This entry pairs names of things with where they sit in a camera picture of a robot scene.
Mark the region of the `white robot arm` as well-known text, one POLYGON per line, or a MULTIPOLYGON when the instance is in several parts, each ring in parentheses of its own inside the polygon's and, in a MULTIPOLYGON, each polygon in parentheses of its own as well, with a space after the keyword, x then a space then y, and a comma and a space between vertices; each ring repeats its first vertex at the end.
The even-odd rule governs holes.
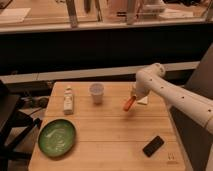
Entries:
POLYGON ((160 63, 141 68, 136 72, 132 94, 140 100, 153 91, 213 134, 213 100, 165 81, 165 73, 160 63))

